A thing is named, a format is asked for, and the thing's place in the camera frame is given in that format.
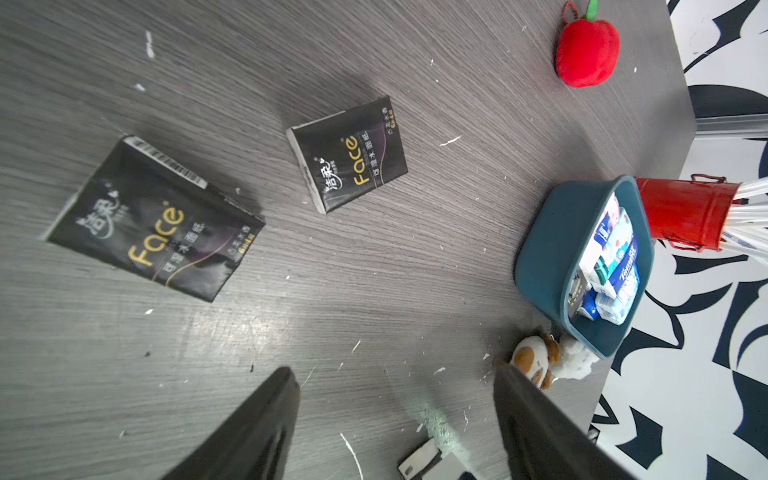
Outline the pink Tempo tissue pack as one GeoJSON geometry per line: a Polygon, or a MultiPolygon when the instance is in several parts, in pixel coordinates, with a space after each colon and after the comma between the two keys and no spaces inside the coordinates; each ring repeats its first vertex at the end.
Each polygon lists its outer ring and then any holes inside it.
{"type": "Polygon", "coordinates": [[[595,230],[590,235],[580,259],[579,267],[582,271],[589,271],[594,268],[595,263],[608,243],[611,233],[618,224],[619,218],[620,205],[616,196],[612,194],[598,217],[595,230]]]}

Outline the teal storage box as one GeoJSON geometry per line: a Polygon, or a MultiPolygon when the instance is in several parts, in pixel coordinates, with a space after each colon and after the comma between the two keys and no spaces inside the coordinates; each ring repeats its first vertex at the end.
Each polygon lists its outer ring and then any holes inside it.
{"type": "Polygon", "coordinates": [[[613,356],[628,335],[632,319],[651,276],[655,240],[634,177],[612,181],[566,181],[553,187],[543,201],[518,252],[514,281],[521,295],[553,324],[581,341],[597,356],[613,356]],[[614,194],[626,209],[638,239],[636,265],[638,294],[625,322],[614,325],[584,317],[571,320],[567,297],[579,261],[601,219],[600,213],[614,194]]]}

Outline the red plush apple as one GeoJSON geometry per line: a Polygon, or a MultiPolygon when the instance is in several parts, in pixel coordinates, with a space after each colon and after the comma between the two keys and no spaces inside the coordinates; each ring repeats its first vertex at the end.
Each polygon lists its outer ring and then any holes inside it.
{"type": "Polygon", "coordinates": [[[620,54],[620,35],[608,21],[598,20],[598,1],[589,1],[584,15],[567,1],[561,12],[563,29],[555,51],[555,71],[572,88],[588,88],[606,82],[620,54]]]}

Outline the white plush toy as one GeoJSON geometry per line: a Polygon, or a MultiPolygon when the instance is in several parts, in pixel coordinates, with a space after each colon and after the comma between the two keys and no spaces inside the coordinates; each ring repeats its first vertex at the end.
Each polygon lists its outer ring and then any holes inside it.
{"type": "Polygon", "coordinates": [[[564,335],[559,340],[559,360],[549,370],[557,379],[582,380],[600,358],[579,340],[564,335]]]}

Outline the dark blue Tempo tissue pack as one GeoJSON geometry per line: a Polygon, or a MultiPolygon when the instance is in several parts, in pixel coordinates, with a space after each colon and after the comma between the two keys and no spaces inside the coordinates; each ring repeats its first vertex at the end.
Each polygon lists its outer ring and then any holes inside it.
{"type": "Polygon", "coordinates": [[[618,292],[621,290],[632,272],[636,262],[637,254],[638,240],[633,237],[622,260],[618,263],[606,283],[601,287],[600,292],[602,294],[612,299],[617,296],[618,292]]]}

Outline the brown white plush dog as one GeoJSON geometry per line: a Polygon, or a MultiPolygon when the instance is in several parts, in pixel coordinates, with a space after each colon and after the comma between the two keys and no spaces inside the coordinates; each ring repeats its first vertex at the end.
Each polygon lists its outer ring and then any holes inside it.
{"type": "Polygon", "coordinates": [[[560,359],[560,344],[551,334],[531,335],[517,344],[510,364],[539,390],[547,390],[555,379],[553,368],[560,359]]]}

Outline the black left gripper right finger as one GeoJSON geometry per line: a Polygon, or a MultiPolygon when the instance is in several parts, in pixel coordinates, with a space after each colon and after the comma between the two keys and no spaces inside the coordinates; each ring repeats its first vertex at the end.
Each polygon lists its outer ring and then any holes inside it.
{"type": "Polygon", "coordinates": [[[630,479],[520,370],[496,363],[494,405],[513,479],[630,479]]]}

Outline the black packet front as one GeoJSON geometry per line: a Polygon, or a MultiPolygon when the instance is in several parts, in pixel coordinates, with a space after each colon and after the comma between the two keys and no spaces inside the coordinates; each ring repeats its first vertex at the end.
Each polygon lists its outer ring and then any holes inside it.
{"type": "Polygon", "coordinates": [[[213,302],[264,226],[200,175],[126,135],[45,239],[213,302]]]}

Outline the red cup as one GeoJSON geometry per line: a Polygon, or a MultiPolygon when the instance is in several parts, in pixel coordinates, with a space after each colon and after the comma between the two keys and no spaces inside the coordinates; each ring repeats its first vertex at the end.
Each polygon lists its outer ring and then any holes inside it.
{"type": "Polygon", "coordinates": [[[680,250],[718,251],[739,188],[724,177],[636,179],[651,237],[680,250]]]}

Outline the black packet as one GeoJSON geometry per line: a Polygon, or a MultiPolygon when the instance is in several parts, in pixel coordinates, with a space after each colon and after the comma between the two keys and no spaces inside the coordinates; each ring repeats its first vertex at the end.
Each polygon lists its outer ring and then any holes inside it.
{"type": "Polygon", "coordinates": [[[286,135],[323,215],[408,172],[388,96],[290,127],[286,135]]]}
{"type": "Polygon", "coordinates": [[[200,175],[126,135],[45,239],[213,302],[264,226],[200,175]]]}

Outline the teal monster tissue pack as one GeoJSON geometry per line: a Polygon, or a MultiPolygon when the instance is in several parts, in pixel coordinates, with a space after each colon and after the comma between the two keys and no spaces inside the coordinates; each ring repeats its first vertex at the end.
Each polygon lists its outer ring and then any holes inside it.
{"type": "Polygon", "coordinates": [[[588,271],[586,277],[595,288],[601,288],[622,260],[627,247],[634,236],[632,223],[626,210],[620,207],[618,224],[611,233],[608,243],[595,263],[594,268],[588,271]]]}

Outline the light blue tissue pack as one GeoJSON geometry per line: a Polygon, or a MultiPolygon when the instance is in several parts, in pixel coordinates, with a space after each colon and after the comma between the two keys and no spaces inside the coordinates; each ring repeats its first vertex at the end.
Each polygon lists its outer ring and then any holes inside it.
{"type": "Polygon", "coordinates": [[[595,305],[599,316],[612,324],[622,325],[631,310],[639,288],[639,277],[632,271],[615,298],[599,293],[595,305]]]}

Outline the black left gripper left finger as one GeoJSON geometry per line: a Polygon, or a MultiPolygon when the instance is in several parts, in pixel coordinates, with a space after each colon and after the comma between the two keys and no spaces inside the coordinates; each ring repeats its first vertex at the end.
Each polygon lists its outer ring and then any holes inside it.
{"type": "Polygon", "coordinates": [[[300,387],[276,369],[166,479],[281,479],[297,421],[300,387]]]}

